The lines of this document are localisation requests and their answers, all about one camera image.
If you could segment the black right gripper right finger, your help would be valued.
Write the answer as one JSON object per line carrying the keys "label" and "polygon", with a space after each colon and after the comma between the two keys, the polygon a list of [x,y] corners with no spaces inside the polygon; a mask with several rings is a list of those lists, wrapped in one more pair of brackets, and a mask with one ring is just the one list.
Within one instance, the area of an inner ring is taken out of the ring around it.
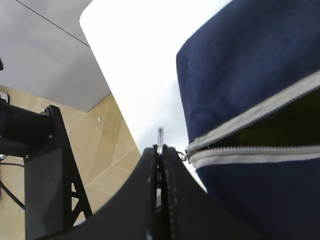
{"label": "black right gripper right finger", "polygon": [[164,240],[266,240],[259,229],[211,199],[173,147],[161,155],[161,219]]}

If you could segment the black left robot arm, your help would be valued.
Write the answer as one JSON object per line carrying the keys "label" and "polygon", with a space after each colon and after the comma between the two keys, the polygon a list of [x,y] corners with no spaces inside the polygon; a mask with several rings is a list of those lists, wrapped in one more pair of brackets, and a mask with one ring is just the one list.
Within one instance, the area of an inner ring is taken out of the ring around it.
{"label": "black left robot arm", "polygon": [[93,212],[62,113],[49,105],[37,113],[0,102],[0,152],[24,165],[25,238],[48,240],[70,231],[80,214]]}

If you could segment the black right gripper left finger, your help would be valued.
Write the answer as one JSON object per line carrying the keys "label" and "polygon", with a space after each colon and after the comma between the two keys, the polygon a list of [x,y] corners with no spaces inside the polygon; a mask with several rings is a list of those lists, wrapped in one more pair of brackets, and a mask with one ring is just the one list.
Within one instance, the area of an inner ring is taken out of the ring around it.
{"label": "black right gripper left finger", "polygon": [[114,196],[84,223],[55,240],[157,240],[157,147],[145,148]]}

